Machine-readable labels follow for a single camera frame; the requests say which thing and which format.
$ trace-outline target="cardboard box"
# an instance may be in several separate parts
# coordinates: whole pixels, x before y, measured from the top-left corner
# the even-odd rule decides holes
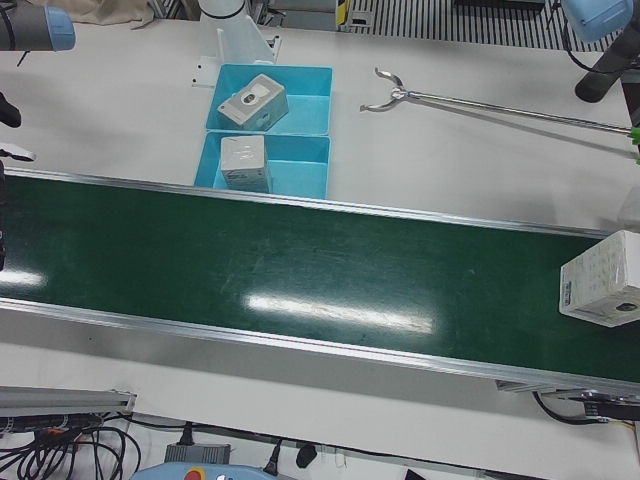
[[[640,234],[621,230],[564,265],[560,312],[607,327],[640,320]]]

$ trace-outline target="metal floor grating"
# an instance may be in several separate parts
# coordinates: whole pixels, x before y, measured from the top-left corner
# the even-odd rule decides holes
[[[368,11],[370,26],[352,26],[350,32],[370,35],[449,40],[456,42],[509,45],[562,50],[564,23],[558,11],[549,23],[551,6],[534,11],[454,6],[454,0],[353,0],[351,11]],[[571,33],[572,48],[578,52],[602,52],[615,35],[585,44]]]

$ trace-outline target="green conveyor belt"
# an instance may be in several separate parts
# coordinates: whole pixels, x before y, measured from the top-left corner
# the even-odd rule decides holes
[[[558,313],[594,239],[7,183],[0,297],[640,382],[640,322]]]

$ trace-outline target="green handle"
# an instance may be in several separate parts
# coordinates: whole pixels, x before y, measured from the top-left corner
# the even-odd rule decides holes
[[[634,127],[631,129],[631,133],[629,133],[629,138],[633,142],[634,145],[640,145],[640,128]]]

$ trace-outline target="conveyor belt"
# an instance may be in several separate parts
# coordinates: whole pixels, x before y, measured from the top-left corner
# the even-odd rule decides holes
[[[640,392],[640,322],[558,313],[559,267],[595,238],[70,179],[7,177],[0,309]]]
[[[369,27],[353,33],[449,40],[517,47],[562,50],[562,11],[551,15],[551,3],[542,12],[513,8],[455,6],[454,0],[353,0],[352,11],[373,14]],[[613,42],[608,35],[585,44],[572,35],[579,52],[603,52]]]

